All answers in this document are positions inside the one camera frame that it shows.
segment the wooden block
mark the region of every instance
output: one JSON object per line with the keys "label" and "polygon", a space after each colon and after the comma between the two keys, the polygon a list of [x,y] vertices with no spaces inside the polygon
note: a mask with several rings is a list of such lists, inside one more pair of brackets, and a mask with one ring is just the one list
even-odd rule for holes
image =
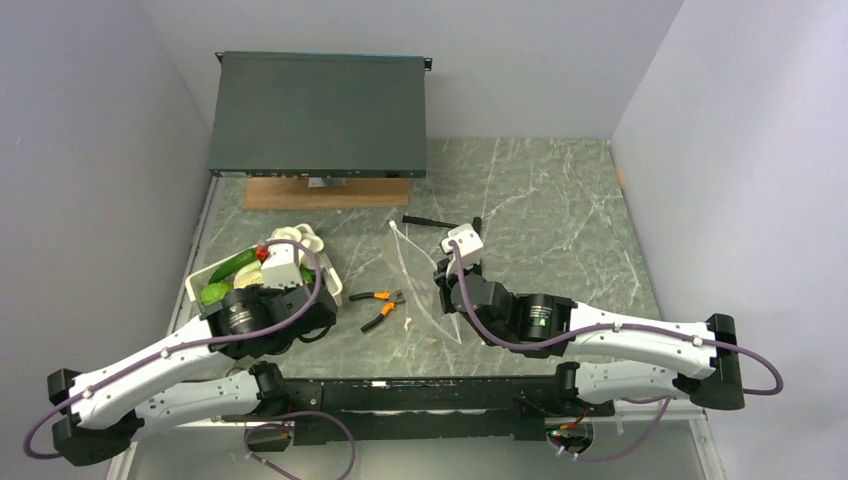
{"label": "wooden block", "polygon": [[343,187],[309,188],[308,184],[306,178],[251,178],[242,207],[262,211],[409,205],[407,178],[349,178]]}

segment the red wire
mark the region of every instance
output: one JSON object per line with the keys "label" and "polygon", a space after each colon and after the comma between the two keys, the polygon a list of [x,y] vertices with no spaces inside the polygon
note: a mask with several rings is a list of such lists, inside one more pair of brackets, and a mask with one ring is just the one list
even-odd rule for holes
{"label": "red wire", "polygon": [[580,416],[577,417],[577,420],[575,420],[572,423],[566,423],[566,424],[560,426],[560,428],[563,429],[563,430],[572,430],[573,428],[577,427],[577,425],[579,425],[580,422],[582,422],[583,419],[586,418],[586,415],[588,415],[588,414],[589,414],[589,409],[586,408],[585,410],[583,410],[583,413],[581,413]]}

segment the orange-handled pliers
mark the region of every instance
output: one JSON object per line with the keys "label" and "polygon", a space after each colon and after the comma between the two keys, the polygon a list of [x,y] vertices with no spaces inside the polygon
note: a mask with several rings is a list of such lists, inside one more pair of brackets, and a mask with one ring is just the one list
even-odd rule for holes
{"label": "orange-handled pliers", "polygon": [[402,303],[406,303],[406,299],[403,298],[403,292],[400,290],[394,292],[365,292],[365,293],[357,293],[356,295],[351,295],[347,297],[348,300],[354,302],[356,300],[365,300],[366,298],[376,298],[378,300],[386,300],[386,306],[383,307],[383,310],[377,315],[377,318],[371,320],[366,323],[359,329],[362,333],[368,333],[369,330],[376,327],[377,325],[383,323],[383,320],[386,319],[386,315],[390,314],[392,310],[394,310],[398,305]]}

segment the cable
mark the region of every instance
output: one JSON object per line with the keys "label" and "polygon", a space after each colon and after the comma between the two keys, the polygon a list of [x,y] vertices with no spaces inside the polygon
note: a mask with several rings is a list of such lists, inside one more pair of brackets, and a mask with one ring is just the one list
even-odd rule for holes
{"label": "cable", "polygon": [[664,399],[666,395],[660,395],[659,397],[651,397],[651,398],[622,398],[621,400],[632,403],[634,405],[647,405],[649,403],[659,402]]}
{"label": "cable", "polygon": [[515,395],[515,396],[512,397],[512,399],[515,400],[516,402],[524,405],[525,407],[533,410],[534,412],[542,414],[546,417],[562,417],[562,416],[564,416],[564,414],[562,414],[562,413],[553,413],[553,412],[549,412],[549,411],[545,410],[544,408],[534,404],[530,400],[527,400],[527,397]]}
{"label": "cable", "polygon": [[[455,240],[451,240],[449,242],[451,248],[453,248],[453,258],[456,262],[456,275],[459,283],[459,290],[462,294],[462,302],[465,304],[465,310],[468,312],[468,317],[471,319],[471,322],[474,323],[474,326],[477,327],[477,331],[483,334],[484,337],[489,339],[495,345],[499,345],[501,347],[508,348],[513,351],[518,352],[526,352],[529,350],[540,350],[542,348],[550,347],[551,345],[556,345],[558,343],[562,343],[566,340],[571,340],[577,336],[580,336],[584,333],[597,332],[600,330],[612,330],[615,325],[612,323],[599,323],[596,325],[590,325],[588,327],[578,328],[575,330],[571,330],[569,332],[565,332],[561,335],[557,335],[556,337],[549,338],[547,340],[543,340],[541,342],[533,342],[533,343],[512,343],[507,342],[490,332],[483,322],[480,321],[480,318],[477,316],[477,313],[474,311],[473,302],[471,302],[471,297],[468,295],[468,285],[465,281],[465,270],[462,265],[462,255],[459,253],[459,244],[456,243]],[[642,332],[656,333],[659,335],[665,335],[667,337],[676,338],[679,340],[683,340],[684,342],[691,343],[697,337],[695,335],[686,335],[685,333],[675,332],[672,330],[666,330],[664,328],[655,327],[652,325],[638,325],[635,323],[625,323],[621,325],[621,328],[627,330],[638,330]],[[736,352],[747,357],[750,357],[760,364],[762,364],[766,369],[772,374],[774,377],[774,388],[763,390],[763,389],[752,389],[752,388],[744,388],[742,389],[743,393],[747,393],[749,395],[777,395],[781,391],[783,391],[783,377],[780,375],[780,372],[777,370],[771,362],[766,360],[762,355],[748,350],[747,348],[740,347],[738,345],[733,345],[732,343],[720,342],[718,340],[710,340],[707,338],[701,339],[704,345],[709,345],[716,348],[722,348],[725,350],[729,350],[731,352]]]}
{"label": "cable", "polygon": [[[338,480],[344,480],[345,478],[347,478],[347,476],[350,475],[351,470],[353,470],[353,464],[356,463],[356,442],[354,442],[354,440],[353,440],[353,434],[350,432],[350,429],[348,429],[345,426],[345,424],[341,422],[341,420],[339,420],[338,418],[336,418],[332,415],[326,414],[324,412],[294,412],[294,413],[287,413],[285,415],[280,415],[280,416],[277,416],[277,417],[265,418],[265,419],[262,419],[262,420],[263,421],[266,421],[266,420],[268,420],[268,421],[285,421],[285,420],[291,420],[293,418],[298,418],[298,417],[320,417],[320,418],[324,418],[326,420],[329,420],[329,421],[335,423],[336,425],[338,425],[338,427],[340,429],[342,429],[342,432],[344,432],[345,436],[347,437],[348,442],[350,442],[350,462],[348,463],[347,468],[345,469],[344,472],[342,472],[342,475],[338,478]],[[263,423],[262,425],[258,425],[256,427],[249,429],[247,431],[247,433],[245,433],[245,435],[244,435],[244,449],[247,450],[248,456],[250,456],[250,458],[256,460],[257,462],[261,463],[262,465],[265,465],[266,467],[268,467],[271,470],[279,473],[280,475],[285,476],[286,478],[288,478],[290,480],[301,480],[299,477],[295,477],[294,475],[290,474],[289,472],[287,472],[287,471],[283,470],[282,468],[280,468],[279,466],[277,466],[275,463],[269,462],[268,460],[265,460],[264,458],[260,457],[256,453],[253,453],[252,450],[250,450],[250,444],[248,442],[248,440],[250,439],[250,435],[253,432],[256,432],[258,430],[271,430],[271,429],[284,430],[285,431],[285,430],[288,429],[288,427],[281,425],[279,423]]]}
{"label": "cable", "polygon": [[[565,453],[569,454],[574,460],[580,460],[582,462],[609,462],[624,458],[627,455],[630,455],[631,453],[636,451],[636,449],[638,449],[639,447],[641,447],[642,444],[645,443],[645,440],[647,440],[648,437],[650,437],[651,434],[654,433],[654,430],[656,430],[657,426],[659,426],[660,424],[660,420],[662,419],[663,414],[665,414],[665,411],[668,409],[669,403],[671,403],[671,396],[665,397],[665,402],[663,402],[659,412],[657,412],[656,416],[654,416],[654,419],[651,421],[651,424],[648,425],[648,428],[646,428],[645,431],[642,432],[642,435],[640,435],[639,438],[636,439],[635,442],[633,442],[633,444],[618,453],[614,453],[612,455],[602,455],[598,457],[587,457],[580,454],[573,454],[567,450],[565,450]],[[550,437],[548,437],[548,442],[553,445],[556,448],[557,453],[559,453],[560,449],[556,447]]]}
{"label": "cable", "polygon": [[[278,245],[278,244],[291,245],[291,246],[295,247],[296,249],[300,250],[301,252],[303,252],[304,255],[306,255],[306,257],[309,259],[309,261],[312,262],[312,265],[318,265],[319,264],[318,259],[315,258],[315,255],[311,251],[309,251],[308,248],[304,247],[302,244],[300,244],[299,242],[296,242],[294,240],[288,240],[288,239],[282,239],[282,238],[269,239],[269,240],[265,241],[264,246],[267,247],[267,246]],[[257,330],[255,332],[250,332],[250,333],[240,333],[240,334],[236,334],[236,335],[226,335],[226,336],[222,336],[222,337],[213,337],[213,338],[206,338],[206,339],[203,339],[203,340],[194,340],[194,341],[191,341],[191,342],[180,343],[179,345],[169,347],[168,350],[171,353],[175,353],[175,352],[179,352],[179,351],[186,350],[186,349],[189,349],[189,348],[194,348],[194,347],[204,347],[204,346],[209,346],[209,345],[220,345],[220,344],[223,344],[223,343],[231,343],[231,342],[243,342],[243,341],[246,341],[246,340],[253,340],[254,338],[269,335],[269,334],[274,333],[278,330],[286,328],[289,325],[291,325],[292,323],[294,323],[298,318],[303,316],[303,314],[306,313],[306,311],[310,307],[312,307],[312,305],[318,300],[318,295],[320,294],[320,291],[321,291],[322,280],[323,279],[322,279],[322,275],[321,275],[321,269],[319,268],[315,271],[315,286],[313,287],[312,292],[309,295],[309,298],[306,300],[306,303],[302,307],[300,307],[296,312],[294,312],[289,318],[283,320],[282,322],[280,322],[276,325],[272,325],[268,328],[264,328],[262,330]],[[93,385],[90,385],[86,389],[86,391],[94,393],[97,390],[100,390],[101,388],[105,387],[106,385],[109,385],[112,382],[114,382],[118,379],[121,379],[121,378],[129,375],[130,373],[133,373],[136,370],[138,370],[138,369],[140,369],[140,368],[142,368],[142,367],[144,367],[144,366],[146,366],[146,365],[148,365],[148,364],[150,364],[150,363],[152,363],[152,362],[154,362],[154,361],[156,361],[160,358],[162,358],[160,352],[150,354],[149,356],[142,358],[141,360],[133,363],[132,365],[130,365],[130,366],[128,366],[128,367],[126,367],[122,370],[119,370],[119,371],[113,373],[112,375],[109,375],[108,377],[104,378],[103,380],[101,380],[101,381],[99,381],[99,382],[97,382]],[[60,413],[62,410],[69,408],[71,405],[78,402],[82,398],[82,395],[83,395],[83,392],[80,392],[80,393],[78,393],[78,394],[76,394],[72,397],[69,397],[66,400],[60,402],[58,405],[56,405],[52,409],[50,409],[50,411],[48,411],[47,414],[45,414],[43,417],[39,418],[38,421],[36,421],[35,424],[27,431],[26,436],[24,437],[23,449],[24,449],[24,453],[28,457],[34,458],[36,460],[50,460],[50,459],[59,458],[59,457],[62,456],[58,452],[51,452],[51,453],[36,452],[32,448],[32,439],[33,439],[33,437],[35,437],[36,432],[38,432],[38,430],[45,423],[47,423],[47,421],[50,420],[50,418],[52,418],[53,415]]]}
{"label": "cable", "polygon": [[563,430],[572,430],[575,427],[577,427],[577,425],[580,425],[580,422],[582,422],[583,419],[586,418],[586,415],[588,415],[588,414],[589,414],[589,408],[586,407],[586,408],[583,409],[583,413],[581,413],[580,416],[577,417],[577,420],[575,420],[571,423],[564,423],[564,424],[560,425],[559,428],[561,428]]}
{"label": "cable", "polygon": [[303,343],[317,342],[318,340],[321,340],[322,338],[327,336],[327,333],[329,331],[330,331],[330,326],[328,325],[328,326],[324,327],[324,330],[321,330],[320,332],[318,332],[318,334],[315,335],[314,337],[305,337],[303,335],[300,335],[297,338],[298,338],[298,340],[300,340]]}

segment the green cucumber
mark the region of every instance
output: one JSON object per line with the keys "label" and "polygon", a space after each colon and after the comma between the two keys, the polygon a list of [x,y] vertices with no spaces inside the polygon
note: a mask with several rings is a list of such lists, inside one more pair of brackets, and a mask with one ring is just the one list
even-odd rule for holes
{"label": "green cucumber", "polygon": [[236,273],[242,267],[249,265],[256,261],[256,248],[248,248],[247,250],[239,253],[233,258],[227,260],[222,263],[221,266],[215,269],[212,272],[212,276],[209,277],[209,283],[218,283],[221,280],[229,277],[230,275]]}

